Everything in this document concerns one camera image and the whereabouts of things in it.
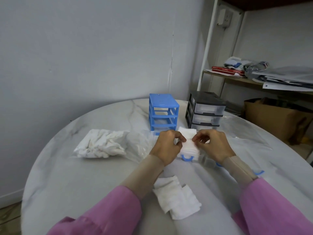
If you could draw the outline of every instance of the mini drawer unit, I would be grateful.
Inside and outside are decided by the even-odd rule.
[[[161,131],[176,130],[179,104],[171,94],[149,95],[150,130],[159,135]]]
[[[186,110],[189,128],[216,129],[226,107],[226,102],[213,92],[191,91]]]

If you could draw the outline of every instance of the white fabric bundle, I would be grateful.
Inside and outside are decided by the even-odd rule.
[[[128,131],[92,129],[78,144],[74,154],[79,158],[108,158],[126,155],[125,137]]]
[[[183,155],[186,159],[193,157],[193,161],[198,161],[200,150],[192,141],[192,138],[197,134],[197,130],[179,127],[178,131],[182,133],[187,141],[182,143],[182,149],[180,150],[180,153],[177,155],[177,157],[181,158]]]
[[[164,213],[169,211],[174,220],[187,218],[198,212],[202,206],[189,186],[182,187],[179,184],[177,176],[158,178],[153,192]]]

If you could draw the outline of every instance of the hand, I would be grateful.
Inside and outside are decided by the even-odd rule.
[[[174,144],[175,138],[180,140],[176,145]],[[161,159],[164,165],[167,166],[179,154],[182,149],[182,142],[186,142],[186,139],[181,132],[175,130],[162,131],[150,154]]]
[[[214,161],[222,164],[223,161],[236,156],[230,147],[224,132],[214,129],[200,130],[192,139],[198,148],[203,149]]]

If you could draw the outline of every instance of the blue storage rack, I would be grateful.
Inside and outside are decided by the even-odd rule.
[[[155,108],[167,108],[166,110],[156,110]],[[149,122],[150,130],[160,131],[176,130],[179,104],[171,94],[150,94],[149,95]]]

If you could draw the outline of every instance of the floor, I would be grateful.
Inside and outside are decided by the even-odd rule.
[[[21,202],[0,209],[0,235],[20,235]]]

